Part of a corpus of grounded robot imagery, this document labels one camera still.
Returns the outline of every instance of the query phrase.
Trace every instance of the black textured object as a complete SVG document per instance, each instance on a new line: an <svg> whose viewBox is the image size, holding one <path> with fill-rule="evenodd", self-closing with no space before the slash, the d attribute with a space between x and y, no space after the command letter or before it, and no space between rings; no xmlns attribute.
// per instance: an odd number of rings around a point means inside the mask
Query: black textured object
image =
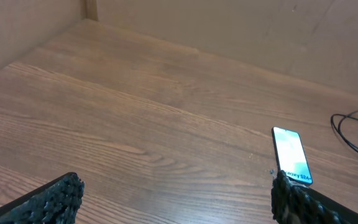
<svg viewBox="0 0 358 224"><path fill-rule="evenodd" d="M358 223L358 213L290 180L282 170L273 180L272 213L279 224Z"/></svg>
<svg viewBox="0 0 358 224"><path fill-rule="evenodd" d="M69 172L0 207L0 224L75 223L84 182Z"/></svg>

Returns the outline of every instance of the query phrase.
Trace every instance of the wall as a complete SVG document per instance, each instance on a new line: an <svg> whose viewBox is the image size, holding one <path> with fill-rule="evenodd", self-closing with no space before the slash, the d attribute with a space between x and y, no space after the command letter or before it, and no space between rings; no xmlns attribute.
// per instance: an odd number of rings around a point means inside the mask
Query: wall
<svg viewBox="0 0 358 224"><path fill-rule="evenodd" d="M358 1L98 0L98 17L358 94Z"/></svg>
<svg viewBox="0 0 358 224"><path fill-rule="evenodd" d="M83 0L0 0L0 69L83 16Z"/></svg>

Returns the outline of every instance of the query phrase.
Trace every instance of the phone screen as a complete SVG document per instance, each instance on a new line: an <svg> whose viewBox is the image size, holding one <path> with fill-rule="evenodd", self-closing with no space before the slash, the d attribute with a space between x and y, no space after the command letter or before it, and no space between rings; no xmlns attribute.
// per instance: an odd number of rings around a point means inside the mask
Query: phone screen
<svg viewBox="0 0 358 224"><path fill-rule="evenodd" d="M273 128L278 167L298 182L312 184L309 165L298 133L278 127Z"/></svg>

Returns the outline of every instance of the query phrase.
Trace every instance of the black cable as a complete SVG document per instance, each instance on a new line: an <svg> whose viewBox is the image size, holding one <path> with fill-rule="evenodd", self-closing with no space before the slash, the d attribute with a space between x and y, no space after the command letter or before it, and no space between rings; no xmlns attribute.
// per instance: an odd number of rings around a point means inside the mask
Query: black cable
<svg viewBox="0 0 358 224"><path fill-rule="evenodd" d="M358 118L355 118L355 117L352 117L352 115L354 115L355 113L358 113L358 110L357 111L353 111L351 113L349 113L348 115L344 115L344 114L333 114L331 116L331 127L333 129L335 129L335 131L338 133L338 135L340 135L340 137L343 139L344 142L346 142L346 144L348 146L350 146L353 150L355 150L357 153L358 153L358 147L353 144L352 142L350 142L349 140L347 140L347 138L343 135L342 131L341 131L341 126L342 126L342 123L343 121L346 119L346 118L350 118L350 119L353 119L353 120L356 120L358 121ZM335 116L342 116L342 119L339 121L338 123L338 126L335 125L335 122L334 122L334 117Z"/></svg>

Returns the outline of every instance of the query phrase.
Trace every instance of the black wire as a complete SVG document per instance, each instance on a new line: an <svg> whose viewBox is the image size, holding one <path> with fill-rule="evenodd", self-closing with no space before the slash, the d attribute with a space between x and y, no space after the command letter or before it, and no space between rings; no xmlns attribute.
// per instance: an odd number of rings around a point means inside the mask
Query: black wire
<svg viewBox="0 0 358 224"><path fill-rule="evenodd" d="M341 131L341 126L342 126L342 123L343 121L346 119L346 118L350 118L350 119L353 119L353 120L356 120L358 121L358 118L354 118L352 117L352 115L354 115L355 113L358 113L358 110L357 111L353 111L351 113L349 113L348 115L344 115L344 114L333 114L331 116L331 127L333 127L333 129L335 129L335 131L338 133L338 135L340 135L340 137L343 139L344 142L346 142L346 144L348 146L350 146L353 150L355 150L357 153L358 153L358 147L353 144L352 142L350 142L349 140L347 140L347 138L343 135L342 131ZM338 126L335 125L335 122L334 122L334 117L335 116L342 116L342 119L339 121L338 123Z"/></svg>

